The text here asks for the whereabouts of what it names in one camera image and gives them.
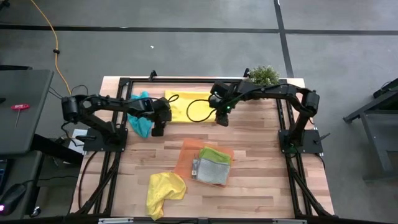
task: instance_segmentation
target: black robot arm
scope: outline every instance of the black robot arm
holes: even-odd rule
[[[120,134],[115,124],[105,122],[94,115],[95,111],[109,110],[126,112],[137,118],[146,118],[155,123],[153,136],[163,136],[167,121],[171,121],[172,114],[169,101],[164,97],[153,100],[143,98],[124,100],[100,95],[75,95],[62,98],[63,118],[69,123],[81,122],[99,131],[106,144],[118,144]]]
[[[296,97],[297,93],[303,95],[301,101]],[[318,111],[319,95],[315,91],[291,84],[262,86],[240,81],[227,85],[217,81],[211,89],[209,104],[211,108],[216,109],[217,124],[227,126],[228,113],[235,108],[239,101],[261,98],[287,100],[300,113],[297,122],[289,128],[287,141],[296,147],[302,146],[305,125]]]

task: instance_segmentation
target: green cloth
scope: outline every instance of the green cloth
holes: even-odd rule
[[[213,162],[222,162],[231,165],[231,156],[215,149],[205,146],[200,149],[199,158],[208,159]]]

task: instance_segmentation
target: orange cable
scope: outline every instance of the orange cable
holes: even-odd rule
[[[33,5],[37,8],[37,10],[39,10],[39,12],[43,15],[44,19],[47,21],[47,23],[49,24],[49,26],[51,27],[52,32],[54,33],[55,36],[55,50],[58,50],[58,37],[57,34],[55,33],[54,28],[51,25],[51,22],[49,21],[49,19],[47,18],[47,16],[45,16],[45,14],[40,10],[40,8],[36,5],[36,3],[33,0],[30,0]],[[60,69],[58,68],[58,53],[55,53],[55,68],[57,69],[57,72],[60,74],[63,82],[65,83],[65,85],[67,86],[68,92],[70,95],[72,95],[72,92],[69,89],[69,85],[68,82],[66,81],[66,79],[63,77]]]

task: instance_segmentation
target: red tool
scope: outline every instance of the red tool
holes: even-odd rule
[[[21,112],[21,110],[29,109],[29,105],[28,104],[14,105],[11,107],[11,109],[18,110],[17,121],[15,122],[15,127],[14,127],[14,129],[16,129],[17,124],[18,124],[18,119],[19,119],[19,113]]]

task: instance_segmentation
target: computer mouse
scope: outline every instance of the computer mouse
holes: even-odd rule
[[[25,192],[25,184],[14,184],[11,186],[0,199],[0,215],[11,214],[17,208]]]

